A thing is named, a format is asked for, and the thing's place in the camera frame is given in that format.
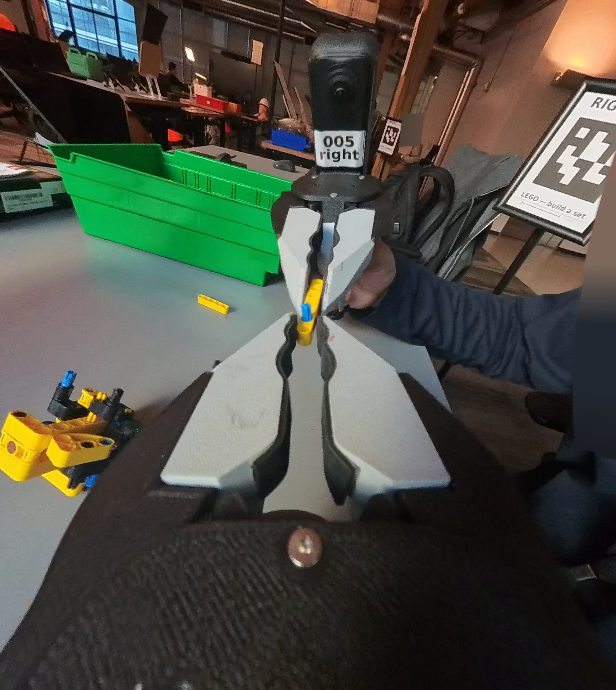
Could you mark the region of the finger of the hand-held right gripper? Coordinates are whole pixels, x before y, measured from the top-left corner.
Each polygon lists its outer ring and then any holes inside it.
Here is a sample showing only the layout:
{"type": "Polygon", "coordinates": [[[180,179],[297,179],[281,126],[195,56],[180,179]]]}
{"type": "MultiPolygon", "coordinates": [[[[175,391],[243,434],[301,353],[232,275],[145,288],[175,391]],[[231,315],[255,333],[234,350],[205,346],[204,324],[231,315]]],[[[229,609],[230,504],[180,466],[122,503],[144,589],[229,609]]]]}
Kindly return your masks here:
{"type": "Polygon", "coordinates": [[[323,279],[323,315],[345,307],[347,292],[369,264],[375,218],[373,209],[355,208],[342,211],[334,222],[322,222],[319,275],[323,279]]]}
{"type": "Polygon", "coordinates": [[[301,310],[312,271],[313,237],[322,229],[321,214],[309,208],[290,208],[278,237],[280,265],[295,310],[301,310]]]}

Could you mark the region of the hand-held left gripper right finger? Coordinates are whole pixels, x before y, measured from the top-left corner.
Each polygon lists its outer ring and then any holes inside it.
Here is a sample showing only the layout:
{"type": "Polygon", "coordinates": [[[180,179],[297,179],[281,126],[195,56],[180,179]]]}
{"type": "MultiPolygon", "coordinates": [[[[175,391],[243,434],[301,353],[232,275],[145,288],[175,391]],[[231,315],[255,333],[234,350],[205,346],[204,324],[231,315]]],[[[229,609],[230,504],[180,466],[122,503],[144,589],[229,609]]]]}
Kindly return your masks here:
{"type": "Polygon", "coordinates": [[[337,505],[448,487],[451,477],[396,369],[329,319],[318,319],[322,454],[337,505]]]}

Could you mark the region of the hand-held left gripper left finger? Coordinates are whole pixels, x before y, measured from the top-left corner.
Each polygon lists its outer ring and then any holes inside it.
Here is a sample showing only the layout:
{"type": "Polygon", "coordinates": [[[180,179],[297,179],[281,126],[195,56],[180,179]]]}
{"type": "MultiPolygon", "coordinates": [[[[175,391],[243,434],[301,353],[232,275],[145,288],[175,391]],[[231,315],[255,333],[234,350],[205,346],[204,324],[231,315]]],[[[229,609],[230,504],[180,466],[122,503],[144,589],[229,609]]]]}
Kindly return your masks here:
{"type": "Polygon", "coordinates": [[[294,315],[272,323],[211,376],[164,468],[170,487],[263,500],[288,468],[294,315]]]}

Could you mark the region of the yellow lego beam blue pin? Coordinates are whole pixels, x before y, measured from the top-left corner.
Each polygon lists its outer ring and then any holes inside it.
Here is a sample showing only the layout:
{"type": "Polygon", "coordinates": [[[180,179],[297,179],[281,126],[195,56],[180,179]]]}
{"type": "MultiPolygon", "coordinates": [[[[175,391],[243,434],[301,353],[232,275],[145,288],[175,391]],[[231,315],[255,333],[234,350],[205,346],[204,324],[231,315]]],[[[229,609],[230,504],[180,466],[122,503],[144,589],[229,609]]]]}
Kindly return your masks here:
{"type": "Polygon", "coordinates": [[[313,330],[320,315],[324,281],[315,278],[311,281],[304,301],[300,306],[296,326],[296,343],[300,346],[309,346],[312,342],[313,330]]]}

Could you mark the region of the yellow black lego assembly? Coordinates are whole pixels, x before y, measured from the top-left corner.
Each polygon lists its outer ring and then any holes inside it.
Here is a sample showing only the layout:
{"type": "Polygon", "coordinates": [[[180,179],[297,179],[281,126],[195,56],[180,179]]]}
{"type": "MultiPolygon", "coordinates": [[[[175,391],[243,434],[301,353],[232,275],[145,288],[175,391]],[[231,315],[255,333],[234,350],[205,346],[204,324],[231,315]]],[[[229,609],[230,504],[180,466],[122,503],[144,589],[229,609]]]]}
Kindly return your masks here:
{"type": "Polygon", "coordinates": [[[11,410],[0,430],[0,470],[16,482],[43,478],[68,497],[91,490],[140,431],[123,390],[85,387],[72,398],[77,373],[67,371],[42,421],[11,410]]]}

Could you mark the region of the person's right forearm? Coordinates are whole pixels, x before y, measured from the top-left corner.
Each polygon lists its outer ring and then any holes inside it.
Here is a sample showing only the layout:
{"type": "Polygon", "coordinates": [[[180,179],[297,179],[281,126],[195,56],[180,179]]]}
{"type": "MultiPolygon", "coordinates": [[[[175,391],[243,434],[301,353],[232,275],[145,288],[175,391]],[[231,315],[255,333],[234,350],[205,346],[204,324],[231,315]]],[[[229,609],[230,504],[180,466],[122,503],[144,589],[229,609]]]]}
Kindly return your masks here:
{"type": "Polygon", "coordinates": [[[483,375],[555,394],[574,383],[581,288],[533,297],[494,295],[395,256],[395,276],[367,325],[483,375]]]}

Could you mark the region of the black cardboard lego box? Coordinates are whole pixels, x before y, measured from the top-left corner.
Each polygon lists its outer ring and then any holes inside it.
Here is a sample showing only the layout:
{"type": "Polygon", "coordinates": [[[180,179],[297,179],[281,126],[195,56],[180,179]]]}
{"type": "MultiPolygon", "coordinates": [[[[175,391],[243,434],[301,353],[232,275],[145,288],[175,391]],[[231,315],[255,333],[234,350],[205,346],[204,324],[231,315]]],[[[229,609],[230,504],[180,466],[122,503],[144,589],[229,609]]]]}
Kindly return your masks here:
{"type": "Polygon", "coordinates": [[[0,179],[0,221],[73,207],[61,177],[44,172],[0,179]]]}

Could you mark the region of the person's right hand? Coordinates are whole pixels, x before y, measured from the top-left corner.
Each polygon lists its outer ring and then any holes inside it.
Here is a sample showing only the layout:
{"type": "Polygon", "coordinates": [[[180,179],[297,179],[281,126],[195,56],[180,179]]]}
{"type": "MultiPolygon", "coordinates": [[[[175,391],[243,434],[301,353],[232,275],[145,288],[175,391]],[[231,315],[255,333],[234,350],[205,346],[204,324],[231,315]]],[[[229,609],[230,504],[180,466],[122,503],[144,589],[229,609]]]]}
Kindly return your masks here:
{"type": "Polygon", "coordinates": [[[373,248],[370,263],[347,293],[346,306],[356,310],[377,307],[395,277],[395,256],[386,243],[378,241],[373,248]]]}

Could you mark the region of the small tag sign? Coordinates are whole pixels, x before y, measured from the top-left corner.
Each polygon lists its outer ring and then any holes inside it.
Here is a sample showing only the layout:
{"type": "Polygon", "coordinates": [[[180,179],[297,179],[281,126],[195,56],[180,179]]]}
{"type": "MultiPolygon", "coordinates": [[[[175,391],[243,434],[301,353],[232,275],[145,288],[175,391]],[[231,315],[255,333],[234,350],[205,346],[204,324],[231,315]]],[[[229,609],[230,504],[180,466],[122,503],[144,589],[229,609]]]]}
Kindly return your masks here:
{"type": "Polygon", "coordinates": [[[398,148],[401,130],[401,121],[386,118],[377,152],[383,156],[392,156],[398,148]]]}

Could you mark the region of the small blue storage bin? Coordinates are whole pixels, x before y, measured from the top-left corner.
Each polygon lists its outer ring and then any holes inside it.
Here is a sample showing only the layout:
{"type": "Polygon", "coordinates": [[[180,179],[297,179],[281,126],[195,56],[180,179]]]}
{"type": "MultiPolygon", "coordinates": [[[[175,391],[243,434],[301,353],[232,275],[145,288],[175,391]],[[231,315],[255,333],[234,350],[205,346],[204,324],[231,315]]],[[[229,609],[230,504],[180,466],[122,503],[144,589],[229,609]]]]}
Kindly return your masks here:
{"type": "Polygon", "coordinates": [[[290,151],[306,152],[310,147],[309,139],[303,134],[273,128],[270,142],[273,146],[290,151]]]}

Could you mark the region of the black backpack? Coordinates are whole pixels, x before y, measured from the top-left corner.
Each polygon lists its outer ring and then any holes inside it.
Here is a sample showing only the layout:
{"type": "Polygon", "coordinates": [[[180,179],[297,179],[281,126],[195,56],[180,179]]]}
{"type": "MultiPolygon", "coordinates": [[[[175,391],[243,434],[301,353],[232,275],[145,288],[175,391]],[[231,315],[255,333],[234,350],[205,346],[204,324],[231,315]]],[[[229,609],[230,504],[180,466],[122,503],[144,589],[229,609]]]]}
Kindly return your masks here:
{"type": "Polygon", "coordinates": [[[384,184],[391,216],[382,240],[397,253],[428,263],[423,246],[449,215],[456,190],[449,170],[428,160],[406,164],[384,184]]]}

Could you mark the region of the red storage bin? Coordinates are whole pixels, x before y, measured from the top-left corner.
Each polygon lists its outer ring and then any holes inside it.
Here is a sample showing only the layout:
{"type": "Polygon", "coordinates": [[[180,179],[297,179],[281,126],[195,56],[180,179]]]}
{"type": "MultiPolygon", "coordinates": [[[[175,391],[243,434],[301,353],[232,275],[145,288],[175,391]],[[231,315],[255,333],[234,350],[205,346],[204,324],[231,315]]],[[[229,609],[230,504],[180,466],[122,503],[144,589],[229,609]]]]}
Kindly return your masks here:
{"type": "Polygon", "coordinates": [[[208,108],[216,112],[237,115],[242,113],[242,106],[232,101],[217,99],[202,94],[194,94],[194,102],[197,106],[208,108]]]}

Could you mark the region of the green plastic bin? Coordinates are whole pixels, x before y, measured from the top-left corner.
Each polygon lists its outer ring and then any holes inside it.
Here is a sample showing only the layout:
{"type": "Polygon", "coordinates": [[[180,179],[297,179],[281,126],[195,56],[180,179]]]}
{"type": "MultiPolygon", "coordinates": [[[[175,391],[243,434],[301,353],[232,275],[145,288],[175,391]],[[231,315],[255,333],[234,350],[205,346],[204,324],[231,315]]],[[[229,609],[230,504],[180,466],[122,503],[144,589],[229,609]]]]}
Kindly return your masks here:
{"type": "Polygon", "coordinates": [[[256,286],[279,273],[271,207],[292,180],[156,143],[49,150],[86,234],[256,286]]]}

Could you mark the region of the grey jacket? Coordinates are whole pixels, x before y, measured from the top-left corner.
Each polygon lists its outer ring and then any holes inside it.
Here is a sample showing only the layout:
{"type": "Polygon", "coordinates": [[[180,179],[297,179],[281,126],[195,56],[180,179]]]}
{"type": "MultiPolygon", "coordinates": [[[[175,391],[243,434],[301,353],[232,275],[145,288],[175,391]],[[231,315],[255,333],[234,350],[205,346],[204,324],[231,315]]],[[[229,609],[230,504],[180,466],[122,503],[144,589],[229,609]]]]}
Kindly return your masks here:
{"type": "Polygon", "coordinates": [[[518,173],[521,155],[494,155],[466,144],[447,169],[454,180],[454,198],[428,268],[440,278],[460,281],[487,240],[500,215],[495,205],[518,173]]]}

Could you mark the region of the person's dark clothed body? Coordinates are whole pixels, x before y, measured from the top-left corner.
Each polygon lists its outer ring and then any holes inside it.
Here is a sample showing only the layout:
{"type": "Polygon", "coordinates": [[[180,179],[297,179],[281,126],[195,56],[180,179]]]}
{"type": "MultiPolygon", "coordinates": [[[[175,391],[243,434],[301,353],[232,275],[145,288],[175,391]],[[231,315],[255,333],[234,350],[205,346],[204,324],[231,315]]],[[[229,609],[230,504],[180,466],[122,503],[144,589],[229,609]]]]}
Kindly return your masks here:
{"type": "Polygon", "coordinates": [[[574,442],[571,396],[529,392],[525,406],[533,421],[563,436],[519,485],[616,666],[616,460],[574,442]]]}

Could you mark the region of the framed tag sign on stand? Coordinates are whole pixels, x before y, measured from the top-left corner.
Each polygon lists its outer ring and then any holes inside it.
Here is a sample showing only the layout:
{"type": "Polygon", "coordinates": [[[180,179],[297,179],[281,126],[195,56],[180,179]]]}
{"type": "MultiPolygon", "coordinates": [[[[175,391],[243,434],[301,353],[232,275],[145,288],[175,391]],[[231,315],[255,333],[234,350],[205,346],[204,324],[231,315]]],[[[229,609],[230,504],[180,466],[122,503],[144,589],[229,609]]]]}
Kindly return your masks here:
{"type": "Polygon", "coordinates": [[[545,233],[590,240],[616,152],[616,80],[586,77],[496,203],[533,228],[493,293],[502,294],[545,233]]]}

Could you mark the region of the green crate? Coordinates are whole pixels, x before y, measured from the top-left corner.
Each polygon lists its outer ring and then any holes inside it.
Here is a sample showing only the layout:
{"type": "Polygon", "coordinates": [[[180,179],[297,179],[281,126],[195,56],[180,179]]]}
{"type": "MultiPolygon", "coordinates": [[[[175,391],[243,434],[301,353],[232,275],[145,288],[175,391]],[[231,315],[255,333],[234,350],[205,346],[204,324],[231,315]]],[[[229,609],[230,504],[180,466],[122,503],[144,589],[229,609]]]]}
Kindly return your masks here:
{"type": "Polygon", "coordinates": [[[72,74],[77,77],[104,82],[105,74],[99,56],[91,51],[82,51],[79,47],[70,46],[66,51],[66,60],[72,74]]]}

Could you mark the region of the large paned window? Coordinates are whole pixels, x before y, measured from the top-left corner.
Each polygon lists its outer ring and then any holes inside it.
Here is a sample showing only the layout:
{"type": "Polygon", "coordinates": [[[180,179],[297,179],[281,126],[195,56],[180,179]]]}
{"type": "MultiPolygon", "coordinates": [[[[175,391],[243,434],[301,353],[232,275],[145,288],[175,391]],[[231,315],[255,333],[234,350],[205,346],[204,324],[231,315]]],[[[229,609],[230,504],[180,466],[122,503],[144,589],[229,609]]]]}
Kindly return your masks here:
{"type": "Polygon", "coordinates": [[[126,1],[45,1],[54,35],[100,55],[138,58],[134,7],[126,1]]]}

